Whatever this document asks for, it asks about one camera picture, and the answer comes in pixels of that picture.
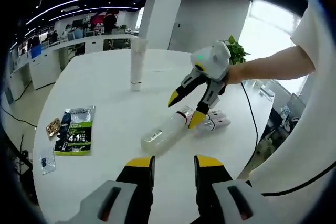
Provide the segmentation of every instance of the green leaves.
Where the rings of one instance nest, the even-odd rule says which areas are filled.
[[[224,42],[231,53],[231,57],[229,59],[230,64],[244,63],[246,61],[244,57],[249,54],[244,51],[243,47],[232,35]]]

